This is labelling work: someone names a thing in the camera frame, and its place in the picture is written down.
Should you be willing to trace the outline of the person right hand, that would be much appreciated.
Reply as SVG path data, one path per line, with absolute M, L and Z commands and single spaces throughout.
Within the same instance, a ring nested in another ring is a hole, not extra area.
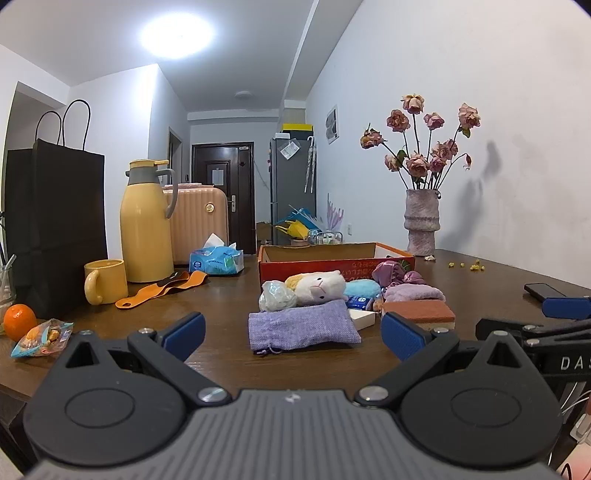
M 588 480 L 590 471 L 590 454 L 586 452 L 569 456 L 557 469 L 560 477 L 566 480 Z

